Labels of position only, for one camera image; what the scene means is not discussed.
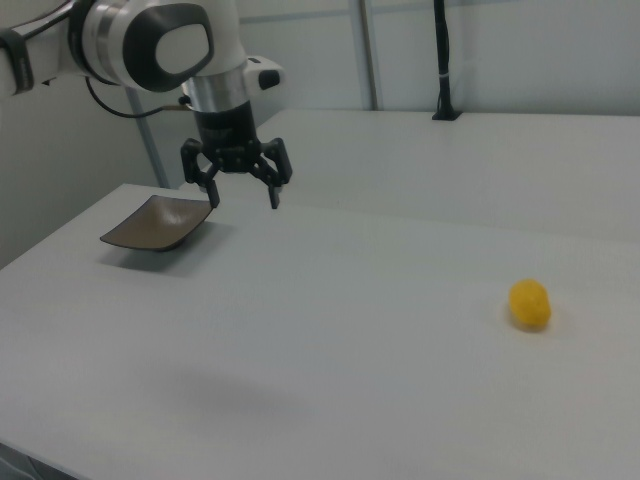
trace yellow toy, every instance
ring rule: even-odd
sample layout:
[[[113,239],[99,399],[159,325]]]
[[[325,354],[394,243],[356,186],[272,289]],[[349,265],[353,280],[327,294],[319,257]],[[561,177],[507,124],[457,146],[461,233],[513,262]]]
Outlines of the yellow toy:
[[[526,330],[544,330],[551,318],[549,296],[535,280],[522,280],[509,292],[509,308],[518,326]]]

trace cable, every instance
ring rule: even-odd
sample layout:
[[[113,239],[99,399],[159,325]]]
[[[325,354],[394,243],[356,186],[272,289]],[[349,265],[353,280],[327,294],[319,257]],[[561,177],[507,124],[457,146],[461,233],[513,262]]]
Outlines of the cable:
[[[64,15],[60,15],[59,17],[54,18],[53,20],[51,20],[49,23],[45,23],[44,25],[42,25],[39,28],[36,28],[35,30],[32,30],[30,32],[28,32],[26,35],[24,35],[24,39],[25,40],[29,40],[33,37],[35,37],[36,35],[41,34],[42,32],[49,30],[51,27],[53,27],[54,25],[57,25],[58,23],[66,20],[67,18],[69,18],[69,16],[71,15],[71,10],[69,10],[68,12],[66,12]]]
[[[91,94],[93,99],[96,101],[96,103],[100,105],[102,108],[104,108],[107,112],[109,112],[112,115],[115,115],[116,117],[129,118],[129,119],[146,118],[146,117],[150,117],[151,115],[155,115],[157,113],[164,112],[165,110],[167,110],[166,107],[159,107],[149,112],[138,113],[138,114],[118,112],[117,110],[114,110],[113,108],[109,107],[106,103],[104,103],[102,100],[100,100],[100,97],[98,97],[98,94],[96,93],[96,91],[93,89],[93,86],[91,85],[91,79],[89,77],[86,77],[85,81],[87,83],[87,88],[89,89],[89,93]]]
[[[58,10],[60,10],[61,8],[65,7],[69,2],[64,2],[61,5],[58,5],[56,8],[54,8],[53,10],[50,10],[46,13],[40,14],[38,15],[36,18],[32,18],[31,20],[27,20],[26,22],[22,22],[19,23],[18,25],[14,25],[11,27],[12,30],[15,30],[16,28],[20,28],[20,27],[24,27],[25,25],[28,25],[29,23],[33,23],[33,22],[39,22],[40,20],[44,20],[45,18],[47,18],[49,15],[53,15],[54,13],[56,13]]]

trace white wall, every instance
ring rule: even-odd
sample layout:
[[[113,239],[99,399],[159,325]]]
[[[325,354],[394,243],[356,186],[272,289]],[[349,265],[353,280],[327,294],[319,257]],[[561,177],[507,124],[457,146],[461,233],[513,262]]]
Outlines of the white wall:
[[[386,109],[433,110],[432,0],[372,0]],[[447,0],[466,111],[640,114],[640,1]]]
[[[0,0],[0,25],[58,3]],[[100,91],[108,102],[130,108],[123,90]],[[136,123],[101,110],[80,78],[12,97],[2,110],[0,267],[120,184],[156,184]]]

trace table surface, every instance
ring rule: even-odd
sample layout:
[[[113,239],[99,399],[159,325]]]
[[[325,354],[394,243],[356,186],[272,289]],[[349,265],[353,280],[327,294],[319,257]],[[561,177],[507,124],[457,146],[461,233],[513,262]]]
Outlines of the table surface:
[[[199,195],[123,186],[2,270],[0,440],[91,480],[635,478],[637,226],[604,234],[585,226],[584,235],[535,231],[539,212],[525,215],[531,223],[519,228],[524,220],[508,208],[477,218],[465,213],[463,200],[446,219],[439,216],[444,207],[411,210],[430,195],[418,188],[423,182],[415,177],[429,169],[416,151],[396,151],[406,165],[398,160],[368,174],[378,184],[359,184],[360,169],[350,162],[367,164],[355,155],[367,142],[347,133],[347,124],[357,132],[364,129],[358,119],[379,122],[380,130],[368,127],[369,138],[404,118],[412,125],[422,118],[425,138],[432,128],[466,127],[434,125],[426,115],[388,117],[277,117],[262,134],[281,128],[296,165],[281,208],[251,198],[265,193],[255,183],[256,190],[249,183],[234,188],[175,252],[130,252],[98,238],[151,194]],[[581,129],[638,126],[636,119],[482,117],[467,121],[493,131],[493,119],[536,137],[533,128],[514,125],[573,119]],[[337,171],[342,157],[330,135],[338,118],[345,119],[345,138],[336,143],[353,142],[343,160],[353,184],[343,185]],[[295,125],[284,128],[286,119]],[[312,136],[323,122],[328,160],[321,168],[308,163],[302,146],[316,145]],[[550,149],[559,141],[554,132],[538,142]],[[599,141],[614,142],[608,137]],[[512,145],[494,141],[492,155],[449,157],[452,172],[438,163],[448,187],[428,175],[425,181],[454,199],[460,186],[475,185],[467,167],[482,181],[494,160],[506,161],[502,149]],[[469,142],[472,152],[471,143],[481,150],[490,139],[478,133]],[[626,163],[616,185],[620,198],[633,198],[625,175],[636,168],[629,152],[637,142],[638,135],[618,138],[619,150],[606,158],[576,142],[582,156],[571,158],[608,181],[613,174],[598,162]],[[558,152],[558,164],[572,151]],[[421,153],[427,163],[428,152]],[[522,171],[514,167],[505,189],[533,195],[521,176],[535,169],[518,162]],[[309,178],[314,172],[319,178]],[[576,175],[578,198],[591,201],[580,189],[590,177]],[[400,177],[415,182],[407,187],[415,188],[412,195],[367,200]],[[540,173],[533,181],[548,180],[552,195],[568,181],[560,177]],[[598,185],[591,185],[594,194]],[[472,212],[499,207],[493,202],[504,190],[483,186],[479,196],[459,192],[469,195]],[[610,200],[617,207],[618,197]],[[512,204],[526,214],[515,198]],[[613,221],[600,213],[589,219]],[[550,230],[564,225],[548,214]],[[509,287],[529,276],[547,284],[555,310],[541,334],[509,323]]]

